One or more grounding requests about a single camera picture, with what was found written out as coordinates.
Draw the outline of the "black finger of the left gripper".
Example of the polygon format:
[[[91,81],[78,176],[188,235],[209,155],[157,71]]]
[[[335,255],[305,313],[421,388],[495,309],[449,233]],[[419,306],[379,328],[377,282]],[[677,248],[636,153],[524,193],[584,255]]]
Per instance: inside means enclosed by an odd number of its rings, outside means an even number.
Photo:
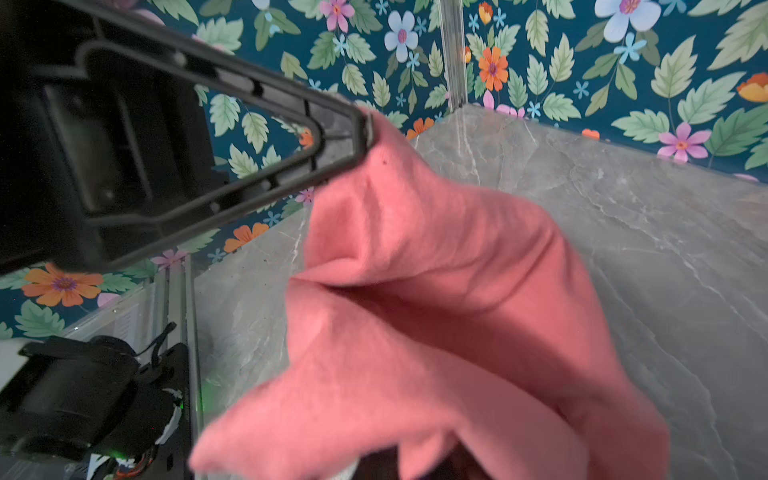
[[[85,236],[74,261],[116,270],[317,185],[358,165],[374,140],[371,117],[352,103],[215,50],[101,1],[71,8],[93,22],[76,67],[115,102],[111,141],[127,168],[123,206],[83,213]],[[212,112],[197,91],[304,126],[310,146],[238,178],[215,163]]]

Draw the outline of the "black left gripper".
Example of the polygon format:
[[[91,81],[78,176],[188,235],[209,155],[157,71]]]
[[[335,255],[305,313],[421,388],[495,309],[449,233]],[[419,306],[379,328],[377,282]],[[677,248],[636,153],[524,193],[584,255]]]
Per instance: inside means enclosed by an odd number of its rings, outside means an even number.
[[[140,1],[1,5],[1,270],[52,260],[107,271],[168,245],[162,215],[223,187],[192,82]]]

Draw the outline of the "pink red cloth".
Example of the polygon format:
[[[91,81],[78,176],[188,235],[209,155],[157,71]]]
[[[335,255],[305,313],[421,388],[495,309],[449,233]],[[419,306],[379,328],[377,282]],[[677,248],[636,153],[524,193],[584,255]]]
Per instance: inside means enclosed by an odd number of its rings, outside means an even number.
[[[669,433],[538,205],[434,172],[381,114],[362,163],[196,283],[206,426],[242,479],[663,479]]]

